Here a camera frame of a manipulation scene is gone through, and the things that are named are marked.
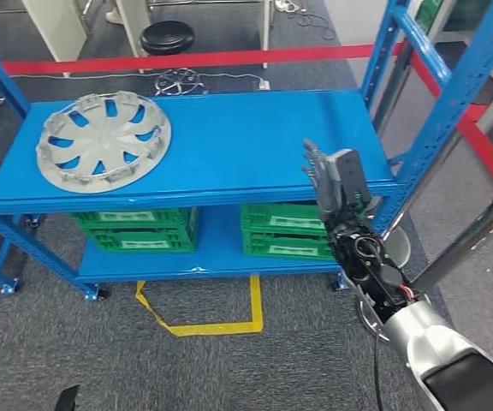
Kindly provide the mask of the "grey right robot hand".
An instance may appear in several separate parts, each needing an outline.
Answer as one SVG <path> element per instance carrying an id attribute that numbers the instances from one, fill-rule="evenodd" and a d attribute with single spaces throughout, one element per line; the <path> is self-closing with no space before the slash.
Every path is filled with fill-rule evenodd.
<path id="1" fill-rule="evenodd" d="M 341 178 L 336 157 L 327 155 L 308 139 L 302 142 L 303 156 L 307 165 L 302 166 L 316 193 L 320 220 L 334 224 L 343 206 Z"/>

